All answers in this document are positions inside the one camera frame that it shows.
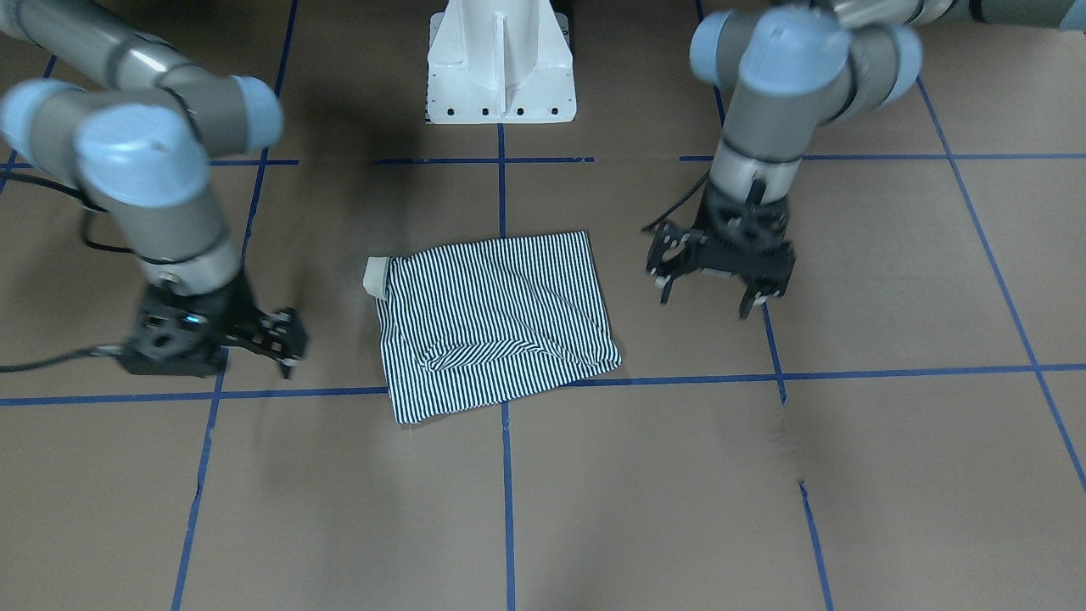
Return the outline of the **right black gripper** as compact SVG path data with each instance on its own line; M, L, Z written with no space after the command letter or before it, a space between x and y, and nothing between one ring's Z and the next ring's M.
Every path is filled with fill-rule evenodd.
M244 272L206 294L152 283L116 360L132 375L207 378L225 370L227 347L267 357L291 379L310 351L310 333L294 308L260 311Z

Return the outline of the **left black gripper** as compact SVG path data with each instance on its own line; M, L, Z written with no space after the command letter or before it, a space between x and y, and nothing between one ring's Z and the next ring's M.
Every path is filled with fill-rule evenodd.
M679 278L696 272L741 279L746 288L740 320L765 301L783 297L796 263L785 236L788 222L788 198L771 200L763 182L738 199L711 182L694 184L645 226L652 236L645 270L657 279L660 305L667 305Z

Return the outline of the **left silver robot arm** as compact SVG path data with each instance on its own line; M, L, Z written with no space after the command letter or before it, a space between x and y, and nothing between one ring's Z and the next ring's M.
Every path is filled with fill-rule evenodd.
M787 292L796 256L785 236L792 182L820 126L883 109L923 65L915 27L940 20L1083 30L1082 1L776 1L760 13L714 12L691 38L691 72L731 100L700 193L683 228L667 214L647 273L670 298L689 273L734 276L746 318Z

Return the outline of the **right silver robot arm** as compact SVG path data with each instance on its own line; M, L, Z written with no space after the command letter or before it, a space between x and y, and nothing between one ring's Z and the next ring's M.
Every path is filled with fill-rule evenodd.
M128 340L4 373L113 357L132 375L209 378L225 349L275 361L285 378L310 335L295 309L262 311L210 178L210 160L278 142L283 110L254 77L217 76L93 1L4 1L4 34L46 49L101 86L20 82L3 96L3 136L40 171L119 225L148 287Z

